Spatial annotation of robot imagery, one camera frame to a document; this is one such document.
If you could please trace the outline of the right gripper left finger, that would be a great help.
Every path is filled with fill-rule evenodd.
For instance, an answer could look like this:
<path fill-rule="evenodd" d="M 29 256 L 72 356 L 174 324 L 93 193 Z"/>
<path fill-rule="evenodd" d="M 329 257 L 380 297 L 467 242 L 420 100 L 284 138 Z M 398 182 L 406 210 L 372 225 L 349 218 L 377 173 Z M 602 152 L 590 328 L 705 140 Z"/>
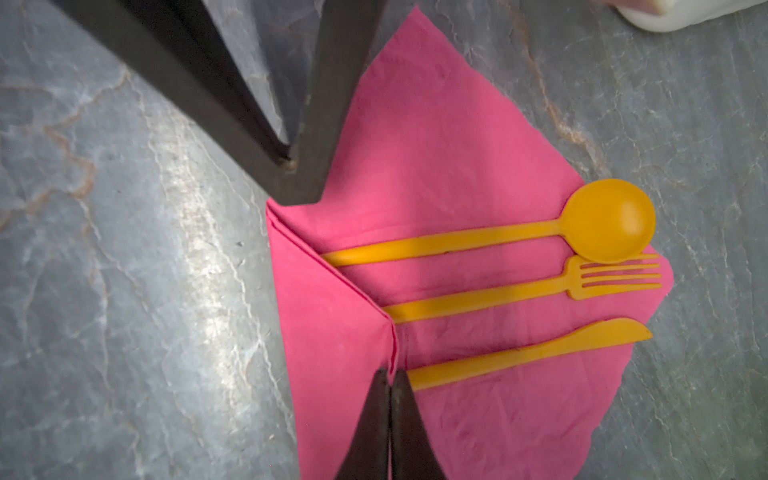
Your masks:
<path fill-rule="evenodd" d="M 385 480 L 389 475 L 390 394 L 388 372 L 371 381 L 350 447 L 336 480 Z"/>

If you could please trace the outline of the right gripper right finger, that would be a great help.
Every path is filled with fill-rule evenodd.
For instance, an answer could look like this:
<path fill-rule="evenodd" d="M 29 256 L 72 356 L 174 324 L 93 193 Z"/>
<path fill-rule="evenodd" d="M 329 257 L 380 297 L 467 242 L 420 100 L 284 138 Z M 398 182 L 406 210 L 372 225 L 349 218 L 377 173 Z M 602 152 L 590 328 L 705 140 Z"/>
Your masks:
<path fill-rule="evenodd" d="M 398 370 L 390 397 L 392 479 L 446 480 L 430 445 L 407 373 Z"/>

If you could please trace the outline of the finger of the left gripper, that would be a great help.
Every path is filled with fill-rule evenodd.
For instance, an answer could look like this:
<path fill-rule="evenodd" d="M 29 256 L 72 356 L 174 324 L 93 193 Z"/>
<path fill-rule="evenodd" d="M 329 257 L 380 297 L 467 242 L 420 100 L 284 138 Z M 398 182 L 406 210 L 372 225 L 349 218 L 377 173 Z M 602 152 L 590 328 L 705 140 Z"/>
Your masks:
<path fill-rule="evenodd" d="M 57 7 L 194 120 L 284 206 L 318 202 L 383 1 L 323 5 L 304 116 L 284 144 L 201 1 L 59 1 Z"/>

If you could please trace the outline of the pink paper napkin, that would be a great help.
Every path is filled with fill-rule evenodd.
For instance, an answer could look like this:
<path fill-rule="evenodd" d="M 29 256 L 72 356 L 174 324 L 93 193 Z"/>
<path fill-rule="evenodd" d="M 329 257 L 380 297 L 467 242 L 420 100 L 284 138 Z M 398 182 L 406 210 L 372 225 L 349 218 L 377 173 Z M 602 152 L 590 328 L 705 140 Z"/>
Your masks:
<path fill-rule="evenodd" d="M 322 199 L 266 206 L 304 479 L 333 478 L 374 373 L 539 344 L 613 318 L 650 320 L 671 289 L 564 294 L 396 325 L 391 304 L 559 275 L 558 237 L 335 269 L 323 254 L 558 217 L 582 179 L 419 11 L 363 76 Z M 571 479 L 619 388 L 630 346 L 537 361 L 417 394 L 451 479 Z"/>

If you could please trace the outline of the orange plastic fork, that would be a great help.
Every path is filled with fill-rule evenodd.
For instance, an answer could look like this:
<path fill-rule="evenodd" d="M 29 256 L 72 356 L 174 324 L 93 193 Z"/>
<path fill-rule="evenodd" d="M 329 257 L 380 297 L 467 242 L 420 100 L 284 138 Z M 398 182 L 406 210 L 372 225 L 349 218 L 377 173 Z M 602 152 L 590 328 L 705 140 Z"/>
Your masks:
<path fill-rule="evenodd" d="M 551 278 L 442 295 L 389 305 L 383 311 L 397 324 L 470 313 L 560 293 L 573 300 L 655 290 L 662 287 L 660 256 L 642 253 L 618 264 L 598 264 L 574 255 Z"/>

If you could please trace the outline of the orange plastic knife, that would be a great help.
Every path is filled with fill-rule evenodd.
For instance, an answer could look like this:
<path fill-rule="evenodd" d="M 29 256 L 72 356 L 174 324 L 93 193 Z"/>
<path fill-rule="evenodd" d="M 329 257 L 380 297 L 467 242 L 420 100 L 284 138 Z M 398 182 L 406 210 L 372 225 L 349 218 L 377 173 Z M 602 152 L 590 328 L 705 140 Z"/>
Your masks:
<path fill-rule="evenodd" d="M 416 368 L 407 371 L 414 391 L 440 387 L 501 370 L 585 351 L 649 340 L 652 332 L 630 318 L 614 318 L 581 327 L 540 344 Z"/>

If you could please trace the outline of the orange plastic spoon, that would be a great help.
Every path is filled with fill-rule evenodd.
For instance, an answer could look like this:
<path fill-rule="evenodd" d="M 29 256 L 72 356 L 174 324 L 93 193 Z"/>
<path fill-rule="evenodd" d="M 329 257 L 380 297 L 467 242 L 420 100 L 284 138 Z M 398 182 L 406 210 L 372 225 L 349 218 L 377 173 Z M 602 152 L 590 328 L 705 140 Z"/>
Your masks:
<path fill-rule="evenodd" d="M 616 264 L 642 253 L 655 230 L 656 214 L 648 195 L 629 182 L 605 179 L 576 190 L 554 220 L 380 242 L 325 253 L 322 258 L 333 266 L 353 266 L 560 236 L 577 255 L 594 263 Z"/>

